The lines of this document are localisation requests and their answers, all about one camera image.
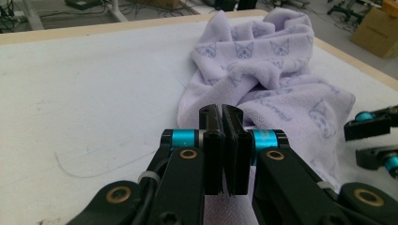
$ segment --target gray floor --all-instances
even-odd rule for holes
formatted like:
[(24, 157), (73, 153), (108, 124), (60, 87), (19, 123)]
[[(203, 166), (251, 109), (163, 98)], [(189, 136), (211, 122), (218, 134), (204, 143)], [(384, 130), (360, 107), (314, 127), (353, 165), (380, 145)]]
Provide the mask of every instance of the gray floor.
[[(45, 29), (115, 23), (115, 19), (106, 12), (102, 12), (102, 7), (93, 7), (86, 11), (80, 11), (67, 7), (64, 0), (31, 1), (38, 15), (40, 15)], [(188, 7), (182, 7), (178, 10), (164, 10), (134, 4), (132, 1), (134, 0), (119, 0), (120, 9), (129, 21), (193, 14)], [(273, 6), (269, 1), (270, 0), (258, 0), (256, 7), (270, 11), (273, 9)], [(16, 10), (18, 10), (18, 8), (23, 8), (22, 0), (15, 2)], [(331, 15), (327, 14), (328, 10), (331, 9), (334, 4), (340, 2), (339, 0), (334, 0), (334, 2), (331, 3), (328, 3), (328, 0), (310, 0), (310, 2), (311, 4), (306, 8), (302, 8), (301, 5), (295, 4), (294, 2), (284, 5), (284, 7), (308, 14), (311, 18), (315, 35), (318, 38), (398, 80), (398, 57), (383, 59), (363, 50), (349, 40), (358, 25), (356, 18), (352, 18), (349, 22), (342, 22), (344, 20), (343, 13), (333, 12)], [(367, 7), (356, 4), (354, 9), (362, 12), (366, 11)], [(14, 30), (15, 32), (29, 31), (30, 27), (27, 22), (21, 20), (15, 24)]]

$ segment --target brown box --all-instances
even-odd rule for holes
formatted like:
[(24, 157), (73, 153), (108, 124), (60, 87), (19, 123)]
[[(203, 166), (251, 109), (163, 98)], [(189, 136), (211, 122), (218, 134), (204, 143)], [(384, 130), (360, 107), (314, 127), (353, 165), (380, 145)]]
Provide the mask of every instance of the brown box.
[(374, 7), (350, 40), (379, 57), (398, 56), (398, 18)]
[(149, 5), (156, 8), (175, 9), (179, 7), (179, 0), (130, 0), (134, 3)]

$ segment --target lavender cloth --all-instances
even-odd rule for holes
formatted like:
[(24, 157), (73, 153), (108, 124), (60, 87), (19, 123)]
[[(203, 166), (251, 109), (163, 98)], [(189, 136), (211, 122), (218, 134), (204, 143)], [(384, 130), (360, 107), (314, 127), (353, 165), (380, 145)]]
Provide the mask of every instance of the lavender cloth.
[(178, 125), (198, 128), (198, 111), (208, 104), (238, 106), (245, 128), (282, 129), (292, 148), (339, 189), (336, 149), (355, 97), (311, 74), (313, 40), (303, 13), (276, 8), (262, 22), (230, 26), (220, 11), (191, 53), (198, 70), (180, 100)]

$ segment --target gold washer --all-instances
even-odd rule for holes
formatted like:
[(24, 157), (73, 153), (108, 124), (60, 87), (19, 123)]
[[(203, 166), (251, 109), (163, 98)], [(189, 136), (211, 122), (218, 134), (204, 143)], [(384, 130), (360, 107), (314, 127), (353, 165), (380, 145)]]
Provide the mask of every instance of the gold washer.
[[(366, 193), (366, 194), (372, 195), (373, 197), (375, 197), (375, 200), (374, 200), (374, 201), (369, 201), (369, 200), (363, 198), (363, 197), (360, 195), (360, 194), (362, 194), (362, 193)], [(379, 195), (375, 194), (374, 192), (372, 192), (372, 191), (370, 191), (370, 190), (363, 189), (363, 188), (357, 188), (357, 189), (354, 190), (354, 195), (355, 195), (355, 197), (357, 197), (357, 199), (359, 199), (361, 202), (367, 203), (367, 204), (369, 204), (369, 205), (371, 205), (371, 206), (380, 207), (380, 206), (383, 206), (383, 205), (384, 205), (384, 200), (383, 200)]]
[(179, 156), (182, 157), (182, 158), (185, 158), (185, 159), (196, 158), (197, 155), (198, 155), (198, 153), (196, 151), (194, 151), (194, 150), (191, 150), (191, 149), (186, 149), (186, 150), (183, 150), (183, 151), (181, 151), (179, 153)]
[[(117, 199), (114, 197), (114, 193), (117, 192), (118, 190), (124, 190), (126, 194), (123, 197)], [(131, 195), (131, 190), (129, 187), (125, 186), (114, 187), (106, 194), (106, 201), (108, 201), (108, 203), (122, 203), (125, 200), (127, 200), (130, 195)]]
[(282, 154), (279, 151), (271, 150), (271, 151), (267, 151), (267, 157), (272, 158), (274, 160), (282, 160), (282, 159), (284, 159), (284, 154)]

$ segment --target metal leg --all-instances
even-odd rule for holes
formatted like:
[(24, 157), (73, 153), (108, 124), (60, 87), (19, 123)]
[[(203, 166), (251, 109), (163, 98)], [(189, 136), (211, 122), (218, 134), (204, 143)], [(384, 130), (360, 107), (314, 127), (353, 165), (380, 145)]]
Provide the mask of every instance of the metal leg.
[(112, 0), (112, 5), (107, 6), (109, 12), (119, 21), (119, 22), (127, 22), (126, 17), (119, 10), (118, 0)]
[(43, 23), (41, 23), (40, 17), (32, 7), (30, 0), (23, 0), (23, 4), (26, 7), (26, 18), (32, 30), (44, 30)]

